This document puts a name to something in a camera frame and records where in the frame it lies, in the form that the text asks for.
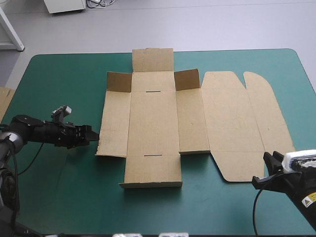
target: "white cabinet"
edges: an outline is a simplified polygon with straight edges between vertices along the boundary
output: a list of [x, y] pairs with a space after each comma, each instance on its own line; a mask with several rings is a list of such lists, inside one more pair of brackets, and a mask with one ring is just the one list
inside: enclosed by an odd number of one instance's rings
[[49, 13], [85, 9], [85, 0], [44, 0]]

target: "white device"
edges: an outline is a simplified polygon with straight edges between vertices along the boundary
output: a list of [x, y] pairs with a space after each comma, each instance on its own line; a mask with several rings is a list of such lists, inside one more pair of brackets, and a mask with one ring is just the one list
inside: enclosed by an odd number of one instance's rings
[[288, 152], [283, 158], [282, 166], [284, 173], [295, 173], [299, 172], [299, 169], [309, 167], [316, 168], [316, 150]]
[[44, 0], [44, 3], [49, 13], [85, 9], [85, 0]]

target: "cardboard piece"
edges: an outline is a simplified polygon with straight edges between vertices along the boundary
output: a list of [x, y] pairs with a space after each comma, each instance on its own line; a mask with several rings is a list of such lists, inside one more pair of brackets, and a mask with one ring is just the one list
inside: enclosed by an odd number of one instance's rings
[[268, 82], [246, 72], [173, 71], [172, 49], [133, 50], [132, 74], [108, 72], [97, 155], [126, 158], [123, 188], [179, 187], [179, 154], [211, 152], [227, 181], [264, 175], [263, 153], [293, 151]]
[[133, 50], [133, 70], [108, 73], [97, 155], [126, 157], [123, 188], [179, 187], [179, 153], [209, 152], [198, 71], [156, 48]]
[[252, 72], [243, 74], [266, 152], [295, 151], [291, 135], [270, 84]]
[[15, 90], [6, 87], [0, 87], [0, 122], [9, 107], [9, 104], [13, 98]]
[[244, 76], [247, 89], [233, 72], [207, 72], [201, 88], [211, 153], [230, 182], [263, 177], [265, 151], [295, 150], [269, 83]]

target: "gray floor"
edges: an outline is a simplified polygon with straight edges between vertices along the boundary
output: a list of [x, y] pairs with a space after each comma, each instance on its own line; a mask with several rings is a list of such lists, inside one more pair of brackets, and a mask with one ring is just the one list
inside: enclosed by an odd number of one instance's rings
[[316, 0], [118, 0], [49, 15], [42, 0], [4, 7], [24, 52], [0, 51], [0, 85], [16, 88], [37, 54], [292, 48], [316, 88]]

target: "cardboard flap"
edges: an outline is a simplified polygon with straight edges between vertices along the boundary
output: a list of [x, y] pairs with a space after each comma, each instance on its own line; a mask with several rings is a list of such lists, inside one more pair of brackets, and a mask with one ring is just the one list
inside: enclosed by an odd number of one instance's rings
[[108, 72], [107, 90], [117, 92], [131, 92], [132, 73]]
[[7, 87], [0, 87], [0, 122], [9, 107], [9, 104], [13, 98], [15, 90]]
[[249, 182], [264, 177], [262, 152], [212, 152], [223, 178], [228, 182]]
[[201, 90], [180, 90], [176, 95], [180, 154], [209, 153]]
[[96, 155], [126, 157], [131, 93], [107, 91]]
[[126, 158], [124, 183], [181, 182], [180, 156]]
[[197, 69], [175, 72], [174, 80], [177, 91], [200, 88]]
[[233, 72], [207, 72], [202, 84], [211, 153], [228, 181], [264, 173], [264, 147], [246, 89]]
[[173, 49], [133, 49], [133, 70], [134, 72], [173, 71]]
[[283, 154], [295, 151], [285, 119], [270, 84], [252, 72], [243, 74], [265, 150]]

